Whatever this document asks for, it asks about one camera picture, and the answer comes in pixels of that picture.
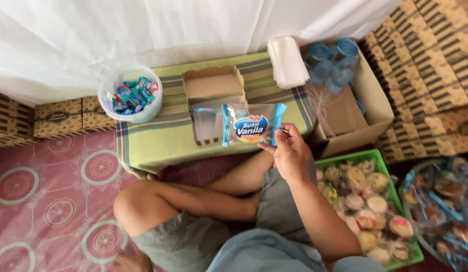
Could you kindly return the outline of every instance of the floor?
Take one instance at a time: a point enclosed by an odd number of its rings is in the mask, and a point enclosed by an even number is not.
[[[1,272],[111,270],[115,254],[129,244],[112,203],[136,180],[118,163],[115,140],[107,131],[0,150]],[[158,175],[205,186],[247,156],[170,166]],[[425,255],[401,271],[446,269]]]

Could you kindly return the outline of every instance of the person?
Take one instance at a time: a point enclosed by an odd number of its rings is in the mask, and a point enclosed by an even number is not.
[[[206,188],[138,181],[115,199],[116,219],[136,244],[118,271],[386,271],[363,257],[357,237],[316,187],[298,129],[283,123],[264,149]],[[240,195],[258,192],[250,198]],[[223,222],[255,222],[231,237]]]

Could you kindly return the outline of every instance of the white plastic bucket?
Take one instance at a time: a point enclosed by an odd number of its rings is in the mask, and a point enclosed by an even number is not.
[[[123,81],[137,81],[139,77],[146,77],[157,83],[158,94],[155,100],[151,104],[145,105],[145,108],[139,113],[131,115],[116,114],[107,93],[114,94],[117,92],[118,87],[123,84]],[[151,69],[139,64],[122,65],[113,69],[98,88],[98,100],[105,113],[115,120],[132,123],[144,123],[152,120],[162,108],[162,94],[162,83],[158,76]]]

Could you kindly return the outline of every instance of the table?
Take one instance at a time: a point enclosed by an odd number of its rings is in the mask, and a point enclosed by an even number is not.
[[[258,150],[256,145],[238,143],[223,147],[221,141],[199,146],[193,138],[192,119],[182,87],[182,73],[206,67],[237,65],[244,77],[249,104],[284,103],[283,122],[294,123],[303,135],[316,122],[315,110],[304,87],[278,88],[267,52],[152,69],[163,85],[162,110],[147,123],[116,122],[118,158],[129,173],[140,179],[147,172],[196,159]]]

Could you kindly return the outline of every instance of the hand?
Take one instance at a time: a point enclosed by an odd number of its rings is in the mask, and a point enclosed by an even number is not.
[[[279,174],[288,183],[307,179],[305,141],[296,126],[291,123],[282,123],[281,128],[275,131],[274,139],[276,139],[277,147],[265,143],[258,143],[258,146],[273,154]]]

